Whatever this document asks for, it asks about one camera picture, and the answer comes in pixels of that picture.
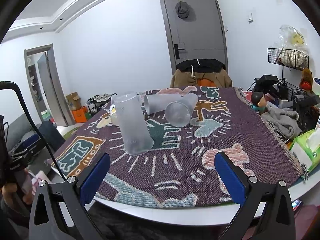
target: brown jacket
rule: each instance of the brown jacket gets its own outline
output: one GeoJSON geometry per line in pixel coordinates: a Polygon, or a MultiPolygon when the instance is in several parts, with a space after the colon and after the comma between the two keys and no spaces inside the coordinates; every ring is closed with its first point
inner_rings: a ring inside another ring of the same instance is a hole
{"type": "Polygon", "coordinates": [[[216,87],[229,88],[232,87],[232,80],[228,76],[224,69],[221,69],[219,73],[193,73],[194,77],[191,77],[191,72],[181,72],[179,69],[174,73],[171,79],[170,87],[183,87],[183,86],[196,86],[198,79],[208,79],[212,81],[216,87]]]}

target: gray hat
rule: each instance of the gray hat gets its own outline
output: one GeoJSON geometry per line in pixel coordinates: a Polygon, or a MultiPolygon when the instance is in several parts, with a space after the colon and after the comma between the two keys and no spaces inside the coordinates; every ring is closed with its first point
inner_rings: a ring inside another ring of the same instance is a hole
{"type": "Polygon", "coordinates": [[[190,14],[190,5],[186,2],[180,1],[176,4],[176,12],[180,19],[188,18],[190,14]]]}

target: green rug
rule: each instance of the green rug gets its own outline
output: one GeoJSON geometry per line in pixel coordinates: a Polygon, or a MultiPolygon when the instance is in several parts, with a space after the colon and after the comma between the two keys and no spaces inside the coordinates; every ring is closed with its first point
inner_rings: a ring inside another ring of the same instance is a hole
{"type": "Polygon", "coordinates": [[[67,132],[63,138],[65,140],[67,140],[71,135],[73,135],[80,127],[76,127],[76,128],[73,128],[72,130],[70,130],[69,132],[67,132]]]}

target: plastic bag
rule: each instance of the plastic bag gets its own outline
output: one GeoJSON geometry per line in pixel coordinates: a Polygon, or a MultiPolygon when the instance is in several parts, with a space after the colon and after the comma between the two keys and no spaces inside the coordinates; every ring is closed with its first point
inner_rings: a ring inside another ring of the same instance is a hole
{"type": "Polygon", "coordinates": [[[296,49],[309,55],[309,48],[303,35],[289,25],[282,25],[280,27],[279,42],[276,44],[276,48],[296,49]]]}

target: ceiling molding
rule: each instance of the ceiling molding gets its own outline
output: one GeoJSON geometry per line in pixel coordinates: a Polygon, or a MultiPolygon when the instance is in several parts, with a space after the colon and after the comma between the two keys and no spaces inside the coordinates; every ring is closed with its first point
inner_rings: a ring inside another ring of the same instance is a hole
{"type": "Polygon", "coordinates": [[[81,14],[103,1],[105,0],[68,0],[50,17],[16,20],[3,41],[34,33],[59,33],[81,14]]]}

